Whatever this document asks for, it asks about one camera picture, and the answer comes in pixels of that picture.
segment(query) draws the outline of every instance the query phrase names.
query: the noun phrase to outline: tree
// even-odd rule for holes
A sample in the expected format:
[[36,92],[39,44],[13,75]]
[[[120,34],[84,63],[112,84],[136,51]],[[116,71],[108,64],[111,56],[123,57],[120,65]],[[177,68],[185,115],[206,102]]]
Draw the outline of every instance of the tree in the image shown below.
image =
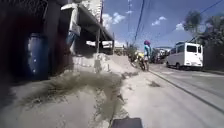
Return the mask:
[[184,30],[189,31],[195,37],[200,33],[198,27],[201,21],[202,17],[199,12],[190,11],[185,18]]
[[224,14],[210,17],[206,21],[207,27],[203,36],[214,44],[224,44]]
[[224,64],[224,14],[210,17],[206,22],[205,32],[200,36],[204,52],[209,56],[208,65],[220,67]]

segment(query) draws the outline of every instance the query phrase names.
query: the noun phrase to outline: van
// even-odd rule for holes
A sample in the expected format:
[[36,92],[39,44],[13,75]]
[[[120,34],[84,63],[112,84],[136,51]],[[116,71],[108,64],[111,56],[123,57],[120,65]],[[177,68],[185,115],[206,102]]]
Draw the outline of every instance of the van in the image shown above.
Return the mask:
[[170,51],[166,59],[166,66],[181,67],[203,67],[203,47],[200,44],[179,42]]

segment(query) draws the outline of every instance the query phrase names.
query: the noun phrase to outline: window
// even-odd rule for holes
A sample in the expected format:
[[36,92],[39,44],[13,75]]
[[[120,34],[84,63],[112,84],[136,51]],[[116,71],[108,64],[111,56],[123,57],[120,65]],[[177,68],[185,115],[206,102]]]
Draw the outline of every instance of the window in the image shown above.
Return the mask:
[[201,47],[198,47],[198,53],[201,53]]
[[175,54],[176,53],[176,48],[171,49],[171,54]]
[[187,52],[197,52],[196,46],[187,46]]
[[177,53],[184,52],[184,45],[177,47]]

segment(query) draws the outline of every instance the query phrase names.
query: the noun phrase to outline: blue barrel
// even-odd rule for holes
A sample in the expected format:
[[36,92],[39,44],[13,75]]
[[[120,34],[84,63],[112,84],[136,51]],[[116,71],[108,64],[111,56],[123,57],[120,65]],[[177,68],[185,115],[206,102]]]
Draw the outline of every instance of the blue barrel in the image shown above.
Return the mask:
[[42,80],[48,78],[49,67],[49,44],[46,36],[33,33],[28,41],[29,70],[34,79]]

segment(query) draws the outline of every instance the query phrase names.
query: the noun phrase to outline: blue sky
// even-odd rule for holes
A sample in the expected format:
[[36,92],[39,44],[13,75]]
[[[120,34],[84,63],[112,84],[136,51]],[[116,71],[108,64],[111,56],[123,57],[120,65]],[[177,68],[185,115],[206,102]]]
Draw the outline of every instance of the blue sky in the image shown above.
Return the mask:
[[[128,0],[104,0],[103,18],[108,30],[115,33],[118,42],[133,39],[140,15],[142,0],[131,1],[131,17],[128,20]],[[144,15],[145,26],[138,37],[137,44],[142,47],[144,40],[150,40],[153,47],[173,46],[178,41],[191,39],[191,35],[185,32],[181,25],[174,30],[177,24],[184,21],[185,16],[191,10],[203,11],[219,0],[146,0],[151,2],[149,10]],[[224,12],[224,1],[203,13],[203,20]]]

